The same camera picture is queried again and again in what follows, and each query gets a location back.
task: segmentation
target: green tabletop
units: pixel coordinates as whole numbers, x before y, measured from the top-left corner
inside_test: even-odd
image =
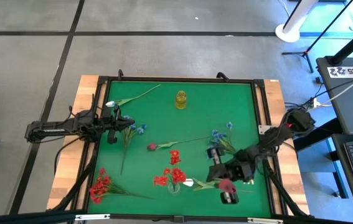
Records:
[[[131,116],[136,125],[147,124],[143,135],[135,136],[128,148],[125,166],[120,175],[123,146],[121,134],[116,144],[106,142],[107,133],[100,142],[95,179],[98,171],[105,168],[107,174],[125,190],[152,197],[145,199],[123,195],[106,196],[101,204],[90,201],[89,213],[119,213],[139,215],[185,215],[211,217],[270,217],[265,178],[256,173],[255,184],[235,182],[240,202],[224,205],[220,201],[221,191],[207,189],[193,191],[193,187],[181,185],[181,190],[172,195],[167,187],[154,186],[155,176],[162,175],[170,167],[169,151],[177,149],[182,162],[181,170],[187,178],[205,181],[209,166],[205,150],[209,139],[177,144],[171,148],[148,151],[148,144],[164,144],[210,136],[213,129],[227,132],[231,121],[232,143],[243,149],[258,143],[258,128],[254,102],[249,84],[226,83],[174,83],[174,82],[111,82],[108,100],[121,100],[142,94],[161,84],[147,95],[121,106],[122,115]],[[175,96],[178,91],[187,94],[187,107],[178,110]],[[232,156],[222,157],[225,162]]]

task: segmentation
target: tripod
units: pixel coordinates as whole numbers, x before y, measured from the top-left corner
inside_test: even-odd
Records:
[[[330,28],[330,26],[333,25],[333,23],[339,18],[339,16],[345,11],[345,9],[348,8],[348,6],[352,3],[353,0],[351,0],[346,6],[339,12],[339,14],[334,18],[334,20],[331,21],[331,23],[326,27],[326,29],[317,37],[317,39],[306,49],[304,52],[283,52],[281,53],[282,55],[300,55],[302,58],[305,58],[306,61],[308,62],[309,69],[311,70],[311,73],[314,72],[312,63],[309,59],[309,51],[313,48],[313,46],[320,40],[320,38],[327,32],[327,30]]]

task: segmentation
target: glass vase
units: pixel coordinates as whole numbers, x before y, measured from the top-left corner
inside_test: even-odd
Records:
[[[177,194],[181,189],[181,185],[180,184],[173,184],[173,183],[170,183],[168,185],[168,191],[169,193],[171,194]]]

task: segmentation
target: wooden table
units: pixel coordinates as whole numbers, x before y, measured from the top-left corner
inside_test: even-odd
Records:
[[[77,113],[81,110],[89,110],[92,101],[92,94],[96,92],[96,86],[98,82],[98,75],[82,75],[80,84],[77,90],[77,95],[73,104],[73,113]],[[280,83],[278,80],[265,80],[266,98],[268,100],[268,108],[270,111],[271,123],[274,126],[278,126],[285,113],[285,106],[283,95],[281,94]],[[99,96],[99,105],[102,104],[104,98],[105,88],[101,88]],[[257,88],[258,102],[262,102],[260,89]],[[262,103],[259,103],[261,123],[265,123],[265,111]],[[75,136],[66,137],[64,144],[75,139]],[[293,144],[292,139],[287,140],[287,143]],[[77,178],[78,168],[82,157],[82,147],[84,142],[77,141],[69,147],[66,147],[59,158],[56,175],[53,181],[52,190],[49,196],[47,208],[53,208],[56,206],[62,198],[67,194],[72,185],[75,183]],[[92,154],[93,144],[89,145],[89,151],[87,160],[90,159]],[[295,203],[298,204],[300,209],[309,214],[309,208],[305,197],[303,183],[301,179],[301,173],[299,171],[298,161],[296,153],[293,149],[286,145],[280,146],[278,153],[278,160],[280,164],[281,178],[283,185],[291,198]],[[86,184],[81,187],[80,195],[78,196],[77,208],[82,208],[82,202],[84,198]],[[275,210],[277,214],[281,214],[281,204],[278,196],[277,189],[272,184],[273,198],[275,201]]]

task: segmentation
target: concrete floor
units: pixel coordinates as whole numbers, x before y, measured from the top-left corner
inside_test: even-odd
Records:
[[[286,4],[290,12],[296,5]],[[68,31],[77,5],[78,0],[0,1],[0,30]],[[342,7],[319,4],[302,31],[321,32],[324,23],[318,20],[331,21]],[[273,32],[286,19],[277,0],[91,0],[84,5],[77,31]],[[351,24],[348,14],[344,14],[331,31],[351,32]],[[39,119],[66,38],[0,36],[0,214],[7,212],[29,147],[24,139],[26,126]],[[66,117],[80,75],[116,75],[119,68],[127,76],[214,77],[217,72],[224,72],[230,78],[279,79],[285,101],[303,103],[319,88],[313,83],[318,74],[309,73],[303,58],[281,53],[305,50],[313,40],[302,38],[287,44],[276,37],[74,37],[49,120]],[[348,41],[320,40],[310,53],[312,62],[336,53]],[[313,111],[313,117],[320,125],[335,114],[332,108],[324,108]],[[45,210],[54,156],[61,145],[57,141],[40,147],[21,212]],[[313,185],[307,182],[304,178],[312,215],[333,218],[353,209],[353,204],[342,206],[339,200],[324,200],[327,192],[313,193]],[[336,205],[338,210],[320,209]]]

